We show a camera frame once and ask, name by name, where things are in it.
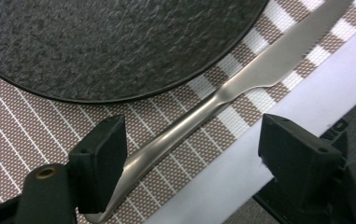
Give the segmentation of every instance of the placemat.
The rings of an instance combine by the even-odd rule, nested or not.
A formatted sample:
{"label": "placemat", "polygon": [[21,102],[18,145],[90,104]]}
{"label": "placemat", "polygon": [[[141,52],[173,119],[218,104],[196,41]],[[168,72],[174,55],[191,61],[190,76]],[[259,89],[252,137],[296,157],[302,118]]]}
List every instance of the placemat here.
{"label": "placemat", "polygon": [[[107,116],[125,115],[129,153],[138,150],[322,3],[271,0],[255,27],[217,65],[186,85],[135,103],[68,105],[0,79],[0,203],[20,194],[24,177],[37,166],[67,162],[68,151]],[[356,1],[291,74],[275,87],[248,91],[203,125],[140,182],[108,223],[143,222],[355,33]],[[78,222],[86,220],[80,216]]]}

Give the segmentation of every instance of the table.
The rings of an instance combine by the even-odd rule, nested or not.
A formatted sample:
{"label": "table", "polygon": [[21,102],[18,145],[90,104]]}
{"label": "table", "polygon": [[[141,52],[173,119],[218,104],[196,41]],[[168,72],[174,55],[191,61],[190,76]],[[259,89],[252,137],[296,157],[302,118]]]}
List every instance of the table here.
{"label": "table", "polygon": [[[168,123],[209,95],[224,80],[250,62],[255,55],[267,48],[322,2],[321,0],[270,1],[255,28],[216,66],[188,84],[148,100],[98,107],[67,105],[37,98],[0,79],[0,202],[21,192],[22,181],[30,170],[49,162],[66,162],[67,152],[97,121],[106,116],[125,114],[129,152],[137,150]],[[261,166],[259,159],[254,156],[256,141],[252,142],[251,146],[246,141],[246,138],[256,140],[256,127],[259,126],[258,120],[262,113],[278,112],[279,108],[277,114],[298,122],[313,133],[320,133],[325,129],[323,125],[319,130],[312,130],[306,126],[306,123],[295,119],[292,113],[293,107],[286,107],[283,104],[289,98],[295,98],[296,102],[304,105],[310,103],[303,100],[306,94],[300,93],[299,88],[302,85],[309,85],[311,89],[318,87],[317,82],[314,82],[317,72],[313,73],[313,71],[329,56],[334,56],[335,51],[355,33],[356,1],[333,31],[307,55],[293,73],[273,88],[247,92],[216,119],[194,133],[141,181],[109,222],[141,223],[157,210],[159,212],[148,220],[149,223],[166,221],[171,223],[174,220],[176,223],[218,223],[227,218],[250,197],[250,194],[271,178],[268,171]],[[348,111],[356,104],[356,101],[343,102],[349,104],[342,106],[343,112],[340,111],[340,114],[328,114],[327,124],[332,124],[332,120],[339,119],[344,111]],[[313,110],[315,107],[311,107],[310,110],[303,110],[301,114],[304,116],[305,112],[315,111],[315,115],[312,115],[313,119],[308,120],[308,123],[315,124],[320,121],[319,118],[326,116],[324,113],[330,111],[324,109],[325,106],[320,104],[317,106],[320,110]],[[228,148],[232,143],[238,146],[238,149]],[[248,154],[237,157],[234,154],[237,150]],[[236,174],[224,173],[218,166],[222,164],[230,170],[237,170],[239,163],[245,163],[256,169],[241,171],[242,178],[238,179]],[[221,183],[216,175],[224,176],[223,181],[238,179],[239,183],[231,183],[228,185],[229,188],[223,189],[220,185],[215,185]],[[205,180],[207,187],[201,187],[204,186],[203,183],[198,188],[196,185],[198,179]],[[194,187],[196,191],[191,191],[192,185],[197,186]],[[241,187],[243,189],[240,192],[246,193],[235,194],[234,189],[241,189]],[[212,192],[216,191],[210,191],[211,189],[219,190],[218,194],[224,196],[214,197],[217,194]],[[204,197],[218,202],[214,204],[204,201]],[[80,217],[79,222],[85,222],[85,219]]]}

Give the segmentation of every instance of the brass insert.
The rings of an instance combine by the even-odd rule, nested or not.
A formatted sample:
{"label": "brass insert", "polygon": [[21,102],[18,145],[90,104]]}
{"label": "brass insert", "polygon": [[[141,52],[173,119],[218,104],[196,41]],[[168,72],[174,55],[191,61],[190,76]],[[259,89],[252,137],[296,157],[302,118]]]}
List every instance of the brass insert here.
{"label": "brass insert", "polygon": [[56,169],[52,166],[45,167],[41,169],[39,172],[36,173],[36,178],[37,179],[46,179],[49,178],[53,175],[56,175]]}

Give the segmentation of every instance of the striped placemat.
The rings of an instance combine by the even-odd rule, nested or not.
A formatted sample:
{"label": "striped placemat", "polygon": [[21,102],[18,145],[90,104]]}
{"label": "striped placemat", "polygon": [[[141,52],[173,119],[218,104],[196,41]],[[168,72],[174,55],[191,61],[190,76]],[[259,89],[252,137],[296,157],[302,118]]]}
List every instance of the striped placemat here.
{"label": "striped placemat", "polygon": [[[67,162],[69,150],[107,116],[125,115],[129,153],[138,150],[322,3],[270,0],[255,27],[217,65],[186,85],[135,103],[68,105],[38,98],[0,79],[0,203],[20,194],[23,179],[37,166]],[[167,156],[127,197],[109,223],[143,222],[355,33],[356,1],[282,82],[247,92]],[[86,223],[83,216],[78,221]]]}

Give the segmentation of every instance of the stainless steel knife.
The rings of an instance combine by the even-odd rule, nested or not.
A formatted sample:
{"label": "stainless steel knife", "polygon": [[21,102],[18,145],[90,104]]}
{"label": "stainless steel knife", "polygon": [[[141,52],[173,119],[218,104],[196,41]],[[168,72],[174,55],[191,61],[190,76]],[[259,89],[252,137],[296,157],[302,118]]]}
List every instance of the stainless steel knife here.
{"label": "stainless steel knife", "polygon": [[199,105],[132,154],[124,165],[124,171],[107,210],[100,214],[86,214],[87,220],[92,223],[108,220],[138,181],[159,160],[206,120],[218,115],[239,95],[252,88],[271,87],[280,82],[330,31],[351,2],[352,0],[326,1]]}

